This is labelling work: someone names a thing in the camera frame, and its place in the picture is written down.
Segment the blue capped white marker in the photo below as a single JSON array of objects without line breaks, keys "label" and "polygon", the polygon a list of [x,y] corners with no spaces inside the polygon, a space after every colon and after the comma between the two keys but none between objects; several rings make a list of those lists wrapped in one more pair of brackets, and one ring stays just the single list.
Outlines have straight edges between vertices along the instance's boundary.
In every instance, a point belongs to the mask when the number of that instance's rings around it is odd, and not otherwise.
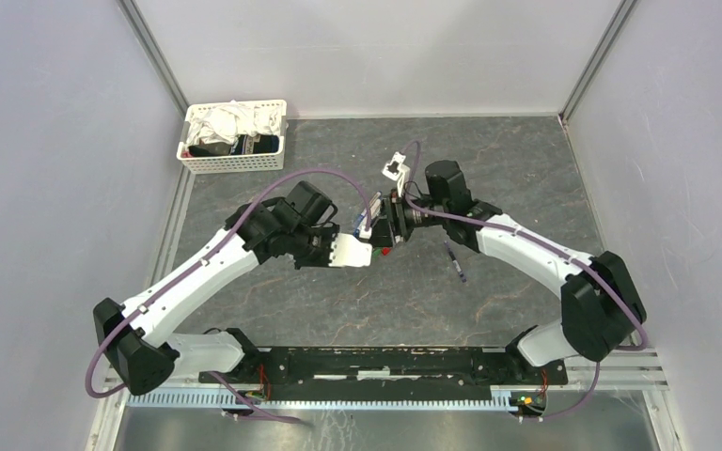
[{"label": "blue capped white marker", "polygon": [[369,205],[363,209],[354,223],[353,235],[359,239],[369,239],[372,226],[380,214],[382,192],[377,191],[371,197]]}]

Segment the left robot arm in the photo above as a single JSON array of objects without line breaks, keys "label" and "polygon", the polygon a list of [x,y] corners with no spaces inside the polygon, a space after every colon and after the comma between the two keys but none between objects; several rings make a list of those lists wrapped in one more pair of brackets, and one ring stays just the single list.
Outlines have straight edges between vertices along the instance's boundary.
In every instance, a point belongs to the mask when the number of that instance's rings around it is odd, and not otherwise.
[{"label": "left robot arm", "polygon": [[285,197],[245,204],[199,251],[156,285],[93,309],[96,360],[105,358],[121,388],[147,394],[176,372],[218,371],[250,381],[258,358],[236,337],[179,334],[177,328],[220,289],[267,260],[291,257],[295,268],[361,268],[373,247],[333,223],[336,205],[313,184],[298,182]]}]

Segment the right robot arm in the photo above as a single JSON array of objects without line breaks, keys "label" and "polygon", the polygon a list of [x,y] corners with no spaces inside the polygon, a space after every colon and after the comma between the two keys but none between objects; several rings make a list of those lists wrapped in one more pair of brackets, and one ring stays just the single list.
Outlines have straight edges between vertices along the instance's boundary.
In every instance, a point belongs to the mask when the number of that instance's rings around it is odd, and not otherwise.
[{"label": "right robot arm", "polygon": [[580,356],[601,362],[624,348],[633,333],[646,346],[647,314],[623,259],[576,251],[519,225],[500,208],[472,196],[460,166],[430,163],[428,191],[412,198],[407,167],[392,160],[384,175],[397,182],[377,193],[356,222],[355,236],[376,249],[408,241],[417,228],[440,226],[454,242],[503,261],[552,292],[560,301],[559,319],[518,335],[505,359],[508,376],[518,383],[538,377],[555,360]]}]

